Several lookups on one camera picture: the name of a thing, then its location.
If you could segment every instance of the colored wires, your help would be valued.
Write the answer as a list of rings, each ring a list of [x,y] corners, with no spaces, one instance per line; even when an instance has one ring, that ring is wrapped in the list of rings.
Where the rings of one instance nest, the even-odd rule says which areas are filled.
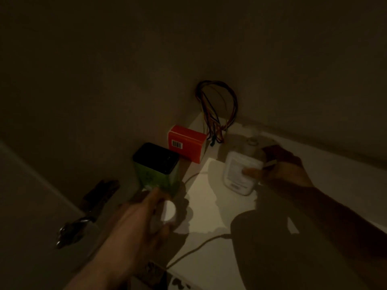
[[[211,87],[222,97],[222,95],[213,86],[225,88],[229,92],[230,96],[233,98],[233,110],[231,112],[230,118],[226,121],[224,125],[221,124],[215,108],[212,106],[210,100],[208,99],[208,97],[203,91],[204,87]],[[202,107],[204,121],[206,122],[207,130],[208,130],[207,139],[208,140],[211,139],[210,145],[214,146],[215,142],[223,143],[225,141],[225,139],[223,138],[223,131],[226,132],[227,129],[234,123],[236,114],[238,112],[238,100],[236,99],[235,92],[222,81],[204,80],[196,86],[195,97],[199,101]]]

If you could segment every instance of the orange box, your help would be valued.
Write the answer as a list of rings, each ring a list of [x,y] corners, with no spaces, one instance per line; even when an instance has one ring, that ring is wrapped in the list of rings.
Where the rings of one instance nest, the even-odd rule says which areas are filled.
[[[168,132],[168,148],[200,164],[206,149],[207,135],[178,125]]]

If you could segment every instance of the wire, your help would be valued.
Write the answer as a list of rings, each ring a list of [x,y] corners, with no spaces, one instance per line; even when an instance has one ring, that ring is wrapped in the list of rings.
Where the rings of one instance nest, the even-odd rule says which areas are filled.
[[[230,96],[233,98],[233,110],[231,112],[230,118],[226,121],[224,125],[221,124],[219,116],[214,108],[214,106],[211,104],[210,100],[208,99],[207,95],[203,91],[204,87],[211,87],[213,88],[222,98],[223,102],[225,103],[225,108],[227,112],[227,104],[224,99],[224,97],[218,92],[214,87],[222,87],[225,88]],[[196,86],[195,91],[195,97],[199,101],[201,107],[202,107],[202,113],[204,121],[207,125],[207,139],[211,140],[211,146],[214,146],[215,142],[223,143],[225,139],[223,138],[223,131],[227,132],[227,129],[234,123],[236,114],[238,113],[238,100],[236,98],[235,92],[229,87],[226,83],[219,81],[219,80],[204,80]]]
[[[215,240],[215,239],[218,239],[218,238],[223,238],[223,239],[231,239],[231,234],[222,234],[222,235],[218,235],[218,236],[215,236],[215,237],[212,237],[206,241],[204,241],[201,245],[199,245],[197,248],[195,249],[192,249],[191,251],[187,252],[186,254],[183,254],[181,257],[179,257],[176,261],[174,261],[173,263],[171,263],[169,266],[167,266],[167,270],[169,270],[170,268],[172,268],[175,264],[177,264],[179,261],[181,261],[183,258],[189,256],[190,254],[198,251],[200,248],[202,248],[203,246],[205,246],[208,242],[212,241],[212,240]]]

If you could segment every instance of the label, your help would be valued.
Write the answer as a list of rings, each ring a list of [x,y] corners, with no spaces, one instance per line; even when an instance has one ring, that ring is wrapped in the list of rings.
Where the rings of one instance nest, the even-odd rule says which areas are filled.
[[[245,168],[245,165],[241,164],[236,160],[231,160],[230,168],[228,170],[227,179],[231,182],[234,182],[234,186],[239,185],[243,188],[248,188],[246,180],[242,174],[242,170]]]
[[[174,146],[176,148],[183,149],[183,144],[181,142],[178,142],[178,141],[175,141],[175,140],[172,140],[172,146]]]

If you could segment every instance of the hand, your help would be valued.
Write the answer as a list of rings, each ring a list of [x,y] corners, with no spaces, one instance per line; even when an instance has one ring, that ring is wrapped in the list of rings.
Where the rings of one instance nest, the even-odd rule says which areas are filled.
[[[112,286],[119,285],[145,266],[168,237],[171,224],[153,235],[149,227],[157,203],[169,198],[155,188],[141,203],[122,205],[111,219],[111,225],[116,224],[91,263],[103,269]]]
[[[242,173],[252,178],[261,180],[268,184],[275,180],[283,180],[301,187],[314,187],[302,161],[291,152],[283,149],[279,145],[263,148],[269,161],[276,159],[277,164],[272,170],[258,170],[254,168],[245,168]]]

